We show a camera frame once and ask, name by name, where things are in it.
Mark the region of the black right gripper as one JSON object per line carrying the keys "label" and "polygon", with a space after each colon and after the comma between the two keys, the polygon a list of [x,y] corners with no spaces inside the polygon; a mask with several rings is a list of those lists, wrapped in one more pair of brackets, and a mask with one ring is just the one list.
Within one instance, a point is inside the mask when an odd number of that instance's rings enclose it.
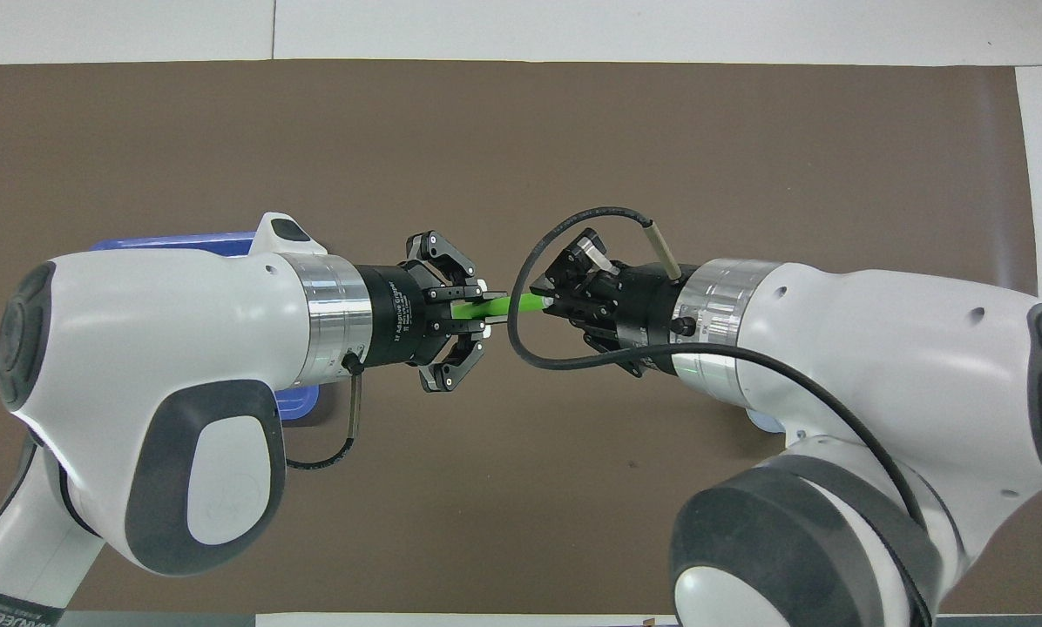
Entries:
{"label": "black right gripper", "polygon": [[661,264],[621,267],[607,258],[607,246],[593,229],[584,229],[557,255],[530,291],[538,296],[563,299],[590,297],[588,286],[600,273],[618,277],[615,322],[594,318],[586,310],[571,310],[553,301],[544,314],[565,319],[582,333],[587,346],[607,354],[620,349],[665,346],[671,342],[675,303],[689,277],[689,266],[671,281]]}

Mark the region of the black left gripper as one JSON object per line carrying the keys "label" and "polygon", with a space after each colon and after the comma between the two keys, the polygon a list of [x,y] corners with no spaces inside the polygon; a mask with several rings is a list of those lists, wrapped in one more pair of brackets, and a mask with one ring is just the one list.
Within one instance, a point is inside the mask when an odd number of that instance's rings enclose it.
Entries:
{"label": "black left gripper", "polygon": [[482,286],[477,265],[438,231],[408,237],[406,253],[401,265],[356,266],[371,305],[364,366],[417,365],[425,392],[452,392],[483,357],[488,324],[481,319],[427,321],[426,302],[482,303],[508,294]]}

